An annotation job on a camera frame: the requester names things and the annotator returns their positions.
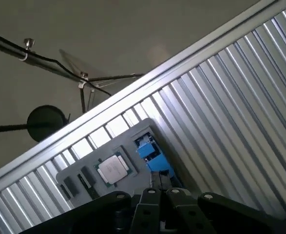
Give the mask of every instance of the black cable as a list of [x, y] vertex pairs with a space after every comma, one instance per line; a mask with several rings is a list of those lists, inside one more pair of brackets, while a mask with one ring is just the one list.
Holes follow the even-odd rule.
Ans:
[[20, 47], [20, 46], [18, 46], [18, 45], [16, 45], [16, 44], [10, 42], [9, 40], [7, 40], [7, 39], [5, 39], [5, 38], [3, 38], [3, 37], [1, 37], [1, 36], [0, 36], [0, 41], [3, 42], [3, 43], [5, 43], [5, 44], [7, 44], [7, 45], [12, 46], [12, 47], [15, 48], [15, 49], [20, 50], [20, 51], [22, 51], [22, 52], [24, 52], [24, 53], [26, 53], [26, 54], [28, 54], [28, 55], [32, 55], [32, 56], [37, 57], [37, 58], [39, 58], [39, 59], [41, 59], [41, 60], [44, 60], [44, 61], [48, 61], [48, 62], [55, 63], [55, 64], [57, 64], [59, 67], [61, 67], [65, 72], [69, 73], [70, 75], [72, 75], [72, 76], [78, 78], [78, 79], [81, 80], [81, 81], [87, 82], [92, 88], [97, 89], [98, 91], [101, 91], [101, 92], [106, 93], [106, 94], [108, 94], [109, 96], [111, 96], [111, 94], [108, 93], [107, 91], [96, 87], [96, 86], [93, 85], [90, 81], [85, 80], [85, 79], [82, 79], [81, 77], [77, 76], [76, 74], [74, 74], [73, 72], [71, 72], [70, 70], [68, 70], [63, 64], [61, 64], [61, 63], [60, 63], [58, 60], [56, 60], [56, 59], [47, 58], [47, 57], [44, 57], [44, 56], [35, 54], [35, 53], [33, 53], [33, 52], [29, 51], [29, 50], [26, 50], [26, 49], [24, 49], [24, 48], [22, 48], [22, 47]]
[[37, 124], [0, 125], [0, 133], [31, 129], [31, 128], [45, 128], [45, 127], [49, 127], [49, 124], [48, 123], [37, 123]]
[[91, 95], [92, 95], [92, 90], [90, 90], [90, 93], [89, 93], [88, 105], [86, 106], [87, 111], [90, 110]]
[[[15, 57], [17, 57], [17, 58], [19, 58], [19, 59], [22, 58], [22, 57], [20, 57], [20, 54], [19, 54], [18, 52], [9, 50], [9, 49], [7, 49], [6, 47], [4, 47], [4, 46], [2, 46], [2, 45], [0, 45], [0, 51], [3, 51], [3, 52], [5, 52], [5, 53], [7, 53], [7, 54], [10, 54], [10, 55], [12, 55], [12, 56], [15, 56]], [[31, 60], [31, 57], [30, 57], [30, 56], [28, 56], [28, 59], [25, 60], [24, 62], [28, 63], [29, 60]], [[110, 93], [108, 93], [108, 92], [106, 92], [105, 90], [102, 90], [102, 89], [100, 89], [100, 88], [94, 86], [90, 81], [84, 80], [84, 79], [82, 79], [81, 77], [76, 76], [76, 75], [74, 75], [74, 76], [75, 76], [76, 78], [78, 78], [79, 80], [82, 80], [82, 81], [87, 82], [91, 87], [93, 87], [93, 88], [95, 88], [95, 89], [97, 89], [97, 90], [99, 90], [99, 91], [101, 91], [101, 92], [104, 92], [104, 93], [108, 94], [109, 96], [111, 96]]]
[[[38, 54], [36, 54], [36, 53], [33, 53], [33, 52], [29, 51], [29, 50], [26, 50], [26, 49], [24, 49], [24, 48], [22, 48], [22, 47], [20, 47], [20, 46], [18, 46], [18, 45], [16, 45], [16, 44], [12, 43], [11, 41], [9, 41], [9, 40], [7, 40], [7, 39], [1, 37], [1, 36], [0, 36], [0, 41], [3, 42], [3, 43], [5, 43], [5, 44], [7, 44], [7, 45], [9, 45], [9, 46], [11, 46], [11, 47], [13, 47], [13, 48], [15, 48], [15, 49], [17, 49], [17, 50], [20, 50], [20, 51], [22, 51], [22, 52], [28, 54], [28, 56], [31, 55], [31, 56], [34, 56], [34, 57], [36, 57], [36, 58], [38, 58], [38, 59], [41, 59], [41, 60], [44, 60], [44, 61], [47, 61], [47, 62], [55, 63], [55, 64], [57, 64], [60, 68], [62, 68], [65, 72], [67, 72], [68, 74], [70, 74], [70, 75], [76, 77], [77, 79], [79, 79], [79, 80], [81, 80], [81, 81], [85, 81], [85, 82], [88, 83], [92, 88], [94, 88], [94, 89], [96, 89], [96, 90], [98, 90], [98, 91], [101, 91], [101, 92], [103, 92], [103, 93], [106, 93], [106, 94], [108, 94], [109, 96], [111, 96], [111, 94], [108, 93], [107, 91], [105, 91], [105, 90], [103, 90], [103, 89], [101, 89], [101, 88], [98, 88], [98, 87], [96, 87], [95, 85], [93, 85], [93, 84], [91, 83], [91, 81], [85, 80], [85, 79], [83, 79], [83, 78], [77, 76], [76, 74], [74, 74], [74, 73], [71, 72], [70, 70], [68, 70], [64, 65], [62, 65], [62, 64], [61, 64], [58, 60], [56, 60], [56, 59], [47, 58], [47, 57], [38, 55]], [[123, 79], [123, 78], [135, 78], [135, 77], [141, 77], [141, 76], [143, 76], [143, 75], [144, 75], [144, 74], [131, 74], [131, 75], [122, 75], [122, 76], [115, 76], [115, 77], [101, 77], [101, 78], [92, 79], [92, 81], [115, 80], [115, 79]]]
[[81, 106], [82, 106], [82, 113], [84, 114], [85, 111], [85, 100], [84, 100], [84, 91], [83, 88], [80, 89], [80, 97], [81, 97]]

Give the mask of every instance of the corrugated metal panel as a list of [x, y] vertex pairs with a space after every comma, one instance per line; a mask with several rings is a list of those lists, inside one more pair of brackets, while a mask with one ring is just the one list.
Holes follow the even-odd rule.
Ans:
[[124, 102], [47, 146], [37, 161], [48, 161], [0, 191], [1, 232], [70, 210], [56, 174], [147, 117], [183, 162], [188, 172], [179, 173], [193, 192], [213, 191], [286, 217], [286, 10], [191, 67], [151, 94], [139, 91], [120, 115], [112, 113]]

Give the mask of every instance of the metal bracket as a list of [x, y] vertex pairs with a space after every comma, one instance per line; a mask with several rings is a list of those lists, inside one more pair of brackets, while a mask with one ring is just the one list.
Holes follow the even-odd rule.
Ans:
[[160, 172], [151, 172], [151, 188], [168, 190], [172, 188], [172, 183], [169, 175], [169, 170]]
[[201, 194], [197, 201], [217, 232], [252, 233], [256, 227], [258, 233], [271, 233], [281, 223], [268, 214], [215, 193]]
[[217, 232], [202, 212], [190, 192], [181, 188], [172, 188], [166, 192], [177, 218], [182, 233], [216, 234]]
[[130, 234], [158, 234], [160, 228], [160, 199], [158, 189], [145, 189], [136, 207]]
[[[29, 50], [30, 51], [30, 48], [35, 44], [35, 40], [34, 39], [32, 39], [32, 38], [25, 38], [24, 39], [24, 44], [25, 44], [25, 46], [26, 46], [26, 50]], [[25, 57], [24, 58], [22, 58], [22, 59], [19, 59], [20, 61], [25, 61], [26, 59], [28, 58], [28, 54], [27, 53], [25, 53]]]
[[84, 89], [84, 85], [87, 83], [87, 81], [89, 81], [89, 74], [85, 73], [85, 72], [80, 72], [80, 77], [85, 80], [85, 81], [80, 81], [78, 88], [79, 89]]

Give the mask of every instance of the black plastic part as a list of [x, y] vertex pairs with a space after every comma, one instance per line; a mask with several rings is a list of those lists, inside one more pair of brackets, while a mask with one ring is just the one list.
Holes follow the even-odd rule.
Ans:
[[86, 111], [85, 111], [85, 99], [84, 99], [83, 88], [80, 88], [80, 98], [81, 98], [82, 113], [84, 114]]
[[197, 201], [183, 189], [166, 192], [179, 219], [177, 229], [182, 233], [216, 234], [217, 232], [197, 205]]
[[160, 225], [161, 192], [145, 189], [136, 207], [130, 232], [131, 234], [157, 234]]
[[285, 234], [286, 220], [214, 193], [196, 200], [185, 189], [148, 188], [132, 199], [110, 193], [22, 233]]
[[169, 170], [151, 172], [151, 188], [168, 190], [172, 188]]
[[66, 185], [69, 191], [69, 197], [74, 197], [78, 194], [78, 190], [76, 189], [76, 185], [73, 183], [70, 177], [64, 179], [64, 184]]
[[90, 186], [93, 186], [95, 184], [95, 180], [87, 167], [82, 167], [81, 173], [83, 174], [83, 176], [85, 177]]
[[215, 193], [204, 193], [198, 205], [219, 233], [273, 233], [280, 220]]
[[100, 197], [94, 187], [92, 187], [92, 186], [89, 187], [86, 184], [86, 182], [83, 179], [83, 177], [81, 176], [81, 174], [78, 174], [78, 178], [79, 178], [80, 182], [82, 183], [83, 187], [85, 188], [85, 190], [87, 191], [87, 193], [89, 194], [89, 196], [91, 197], [92, 200]]
[[63, 191], [63, 193], [65, 194], [66, 196], [66, 199], [69, 200], [71, 198], [70, 194], [68, 193], [68, 191], [65, 189], [65, 186], [64, 185], [60, 185], [60, 188], [61, 190]]
[[130, 207], [130, 195], [112, 192], [34, 226], [22, 234], [116, 233], [115, 212]]
[[27, 130], [33, 140], [40, 142], [63, 128], [67, 123], [66, 116], [59, 108], [44, 105], [37, 107], [30, 113], [27, 125], [45, 125], [40, 128], [27, 128]]

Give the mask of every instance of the metal rod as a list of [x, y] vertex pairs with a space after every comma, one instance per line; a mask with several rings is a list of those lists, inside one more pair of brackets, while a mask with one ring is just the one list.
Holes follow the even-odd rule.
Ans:
[[80, 89], [80, 97], [81, 97], [81, 106], [82, 106], [82, 113], [84, 114], [85, 111], [85, 100], [84, 100], [84, 91], [83, 88]]
[[[27, 54], [27, 59], [24, 61], [32, 66], [36, 66], [42, 68], [46, 71], [54, 73], [56, 75], [66, 77], [72, 79], [74, 81], [80, 81], [78, 77], [75, 77], [74, 74], [69, 74], [68, 72], [64, 71], [59, 67], [55, 62], [55, 59], [45, 58], [38, 54], [35, 54], [31, 51], [26, 50], [2, 37], [0, 37], [0, 51], [14, 56], [16, 58], [22, 59]], [[124, 78], [138, 78], [143, 76], [144, 74], [130, 74], [130, 75], [121, 75], [121, 76], [113, 76], [113, 77], [100, 77], [100, 78], [92, 78], [90, 79], [91, 82], [93, 81], [102, 81], [102, 80], [112, 80], [112, 79], [124, 79]]]
[[28, 128], [43, 128], [49, 126], [48, 123], [38, 123], [38, 124], [17, 124], [17, 125], [2, 125], [0, 126], [0, 133], [10, 132], [17, 130], [24, 130]]

